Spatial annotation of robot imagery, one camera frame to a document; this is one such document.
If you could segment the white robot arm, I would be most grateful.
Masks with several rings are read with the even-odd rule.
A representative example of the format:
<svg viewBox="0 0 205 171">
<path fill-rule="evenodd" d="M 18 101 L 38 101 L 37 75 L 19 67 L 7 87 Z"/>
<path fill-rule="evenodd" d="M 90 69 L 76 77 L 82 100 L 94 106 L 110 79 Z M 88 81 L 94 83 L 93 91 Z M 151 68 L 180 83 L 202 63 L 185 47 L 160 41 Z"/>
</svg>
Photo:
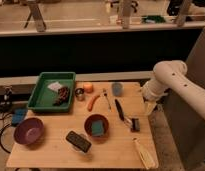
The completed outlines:
<svg viewBox="0 0 205 171">
<path fill-rule="evenodd" d="M 161 61 L 153 67 L 153 77 L 142 87 L 147 101 L 158 101 L 170 88 L 205 120 L 205 89 L 190 81 L 188 68 L 181 60 Z"/>
</svg>

